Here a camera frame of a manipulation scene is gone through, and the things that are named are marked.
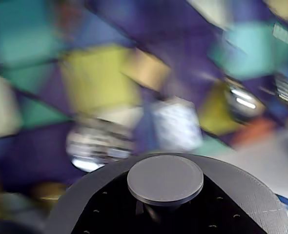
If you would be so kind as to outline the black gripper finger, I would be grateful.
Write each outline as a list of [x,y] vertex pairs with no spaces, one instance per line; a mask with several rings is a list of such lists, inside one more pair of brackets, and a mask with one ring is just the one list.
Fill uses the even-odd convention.
[[143,234],[143,205],[130,193],[127,172],[94,193],[73,234]]
[[200,193],[170,213],[157,234],[264,234],[265,231],[209,177]]

